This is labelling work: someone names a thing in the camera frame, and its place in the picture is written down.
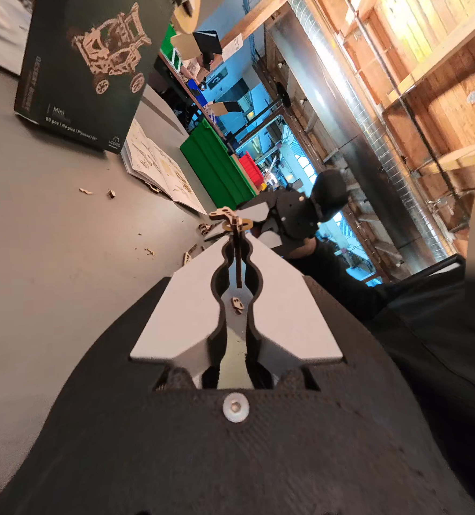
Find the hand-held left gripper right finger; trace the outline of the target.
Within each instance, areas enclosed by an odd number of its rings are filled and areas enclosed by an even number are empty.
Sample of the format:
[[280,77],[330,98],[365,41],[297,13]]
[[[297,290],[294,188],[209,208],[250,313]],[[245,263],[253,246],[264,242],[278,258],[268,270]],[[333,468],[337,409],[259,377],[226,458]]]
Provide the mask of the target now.
[[243,240],[246,345],[252,365],[276,377],[289,370],[339,363],[339,348],[305,277],[253,235]]

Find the green plastic tray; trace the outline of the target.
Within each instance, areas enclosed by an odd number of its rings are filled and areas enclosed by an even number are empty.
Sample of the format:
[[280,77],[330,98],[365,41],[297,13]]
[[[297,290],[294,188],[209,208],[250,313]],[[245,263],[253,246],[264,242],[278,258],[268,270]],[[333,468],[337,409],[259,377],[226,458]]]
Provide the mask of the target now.
[[167,60],[170,62],[172,67],[177,73],[180,73],[180,69],[182,66],[182,60],[180,53],[178,52],[177,48],[171,43],[171,38],[176,35],[176,31],[172,25],[172,23],[169,23],[169,26],[167,28],[164,40],[161,44],[161,52],[162,54],[167,58]]

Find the instruction booklet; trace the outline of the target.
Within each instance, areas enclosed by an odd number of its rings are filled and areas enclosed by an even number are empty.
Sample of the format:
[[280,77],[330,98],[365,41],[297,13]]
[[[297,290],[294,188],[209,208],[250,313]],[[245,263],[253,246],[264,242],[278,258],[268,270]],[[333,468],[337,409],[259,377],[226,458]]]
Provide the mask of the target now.
[[207,214],[179,165],[146,136],[136,119],[132,120],[121,156],[127,173],[160,189],[173,202]]

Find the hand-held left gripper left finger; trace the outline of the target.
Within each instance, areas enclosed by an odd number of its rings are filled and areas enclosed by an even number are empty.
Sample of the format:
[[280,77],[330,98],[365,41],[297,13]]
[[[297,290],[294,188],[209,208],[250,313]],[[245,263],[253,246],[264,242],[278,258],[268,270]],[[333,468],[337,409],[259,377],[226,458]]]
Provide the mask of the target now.
[[174,273],[129,359],[182,368],[202,388],[217,388],[227,350],[222,296],[231,264],[232,243],[223,237]]

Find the silver ventilation duct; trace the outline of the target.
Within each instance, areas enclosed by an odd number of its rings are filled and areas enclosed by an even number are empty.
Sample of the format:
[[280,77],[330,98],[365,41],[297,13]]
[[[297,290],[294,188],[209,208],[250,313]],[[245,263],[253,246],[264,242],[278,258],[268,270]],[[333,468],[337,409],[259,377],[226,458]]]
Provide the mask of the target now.
[[338,159],[359,187],[352,193],[357,218],[381,227],[410,268],[419,271],[456,253],[414,184],[383,122],[367,104],[336,42],[325,33],[308,1],[287,1],[272,37],[297,80]]

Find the person's black clothed torso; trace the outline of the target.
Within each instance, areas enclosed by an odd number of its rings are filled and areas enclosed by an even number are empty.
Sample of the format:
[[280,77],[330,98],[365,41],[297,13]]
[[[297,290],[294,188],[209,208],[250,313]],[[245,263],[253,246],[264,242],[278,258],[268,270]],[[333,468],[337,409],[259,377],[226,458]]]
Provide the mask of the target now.
[[475,501],[475,307],[464,266],[397,286],[365,325],[408,382],[434,440]]

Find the wooden model assembly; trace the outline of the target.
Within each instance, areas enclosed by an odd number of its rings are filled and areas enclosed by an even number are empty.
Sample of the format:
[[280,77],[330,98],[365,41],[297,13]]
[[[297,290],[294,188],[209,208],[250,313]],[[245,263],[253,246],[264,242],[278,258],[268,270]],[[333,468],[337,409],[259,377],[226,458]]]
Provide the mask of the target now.
[[240,233],[252,229],[252,220],[242,218],[237,212],[229,207],[218,208],[209,213],[210,220],[221,220],[223,229],[227,232]]

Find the green plastic bin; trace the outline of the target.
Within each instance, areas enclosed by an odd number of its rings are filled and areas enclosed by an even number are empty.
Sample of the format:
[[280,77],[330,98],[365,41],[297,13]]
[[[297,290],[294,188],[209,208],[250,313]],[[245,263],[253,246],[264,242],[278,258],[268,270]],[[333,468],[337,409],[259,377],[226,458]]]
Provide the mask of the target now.
[[180,145],[180,151],[216,208],[237,209],[257,194],[228,148],[206,119]]

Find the person's right hand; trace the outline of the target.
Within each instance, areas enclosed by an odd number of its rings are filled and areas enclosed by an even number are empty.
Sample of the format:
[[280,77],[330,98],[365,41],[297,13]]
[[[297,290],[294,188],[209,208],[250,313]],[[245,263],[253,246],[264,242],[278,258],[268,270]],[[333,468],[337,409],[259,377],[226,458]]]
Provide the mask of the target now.
[[315,237],[306,238],[303,244],[292,250],[286,257],[287,260],[298,260],[311,256],[317,248],[317,240]]

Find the dark model kit box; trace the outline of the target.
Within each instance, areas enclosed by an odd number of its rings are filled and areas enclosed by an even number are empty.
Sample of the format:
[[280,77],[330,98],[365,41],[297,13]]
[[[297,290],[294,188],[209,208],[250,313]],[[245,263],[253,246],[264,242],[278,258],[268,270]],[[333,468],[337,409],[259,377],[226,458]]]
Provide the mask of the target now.
[[35,1],[15,113],[119,154],[175,6],[175,1]]

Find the scattered wood chips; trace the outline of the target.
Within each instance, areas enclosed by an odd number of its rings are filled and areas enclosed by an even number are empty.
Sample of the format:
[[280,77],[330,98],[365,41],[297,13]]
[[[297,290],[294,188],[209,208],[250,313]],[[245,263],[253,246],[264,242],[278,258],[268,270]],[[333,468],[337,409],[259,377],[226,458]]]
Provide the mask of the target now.
[[[78,189],[81,193],[85,194],[85,195],[93,195],[93,192],[89,191],[89,190],[85,190],[83,188],[79,188]],[[114,190],[108,190],[107,193],[106,193],[106,196],[110,199],[115,199],[116,197],[116,193]],[[147,252],[148,255],[152,256],[155,258],[156,254],[154,251],[152,251],[150,248],[144,248],[144,250]]]

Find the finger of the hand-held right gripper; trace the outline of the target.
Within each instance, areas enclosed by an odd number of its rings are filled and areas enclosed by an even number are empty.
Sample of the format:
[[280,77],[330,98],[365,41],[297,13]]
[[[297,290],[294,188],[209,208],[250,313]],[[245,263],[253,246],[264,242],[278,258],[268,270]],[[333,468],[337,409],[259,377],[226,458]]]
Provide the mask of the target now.
[[267,203],[257,203],[238,209],[236,214],[241,219],[248,219],[252,222],[265,222],[269,216],[270,208]]
[[273,252],[285,252],[286,250],[281,236],[273,230],[262,232],[255,238]]

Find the red plastic bin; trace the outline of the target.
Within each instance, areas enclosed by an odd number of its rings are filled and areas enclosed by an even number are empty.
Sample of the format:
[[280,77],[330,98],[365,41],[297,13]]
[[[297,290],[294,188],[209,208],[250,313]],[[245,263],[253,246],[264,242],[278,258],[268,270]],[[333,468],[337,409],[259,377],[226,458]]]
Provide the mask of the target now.
[[258,192],[265,189],[264,176],[248,151],[239,158],[239,163]]

